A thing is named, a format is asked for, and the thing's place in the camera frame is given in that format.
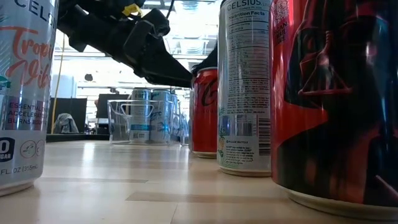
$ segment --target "nutrition facts label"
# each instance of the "nutrition facts label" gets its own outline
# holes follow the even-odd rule
[[[242,6],[243,2],[246,1],[232,3],[226,12],[226,113],[265,114],[269,117],[269,4],[267,1],[247,1],[254,4]]]

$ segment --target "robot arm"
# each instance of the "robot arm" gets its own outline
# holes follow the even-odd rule
[[[153,9],[144,17],[125,16],[126,6],[145,0],[60,0],[57,28],[79,52],[90,45],[157,85],[190,87],[192,74],[167,51],[169,21]]]

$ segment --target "red coca-cola can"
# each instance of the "red coca-cola can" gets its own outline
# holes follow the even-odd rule
[[[398,220],[397,0],[274,0],[272,178],[343,216]]]
[[[192,152],[198,157],[216,158],[218,69],[204,68],[193,82]]]

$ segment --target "table surface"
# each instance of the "table surface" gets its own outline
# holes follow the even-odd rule
[[[48,143],[34,187],[0,198],[1,224],[371,223],[289,200],[270,178],[222,173],[180,146]]]

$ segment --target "darth vader graphic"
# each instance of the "darth vader graphic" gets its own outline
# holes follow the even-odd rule
[[[398,206],[397,49],[392,42],[398,42],[392,31],[398,21],[389,18],[395,5],[389,0],[307,1],[292,43],[284,101],[324,111],[328,119],[277,148],[279,184],[317,197]]]

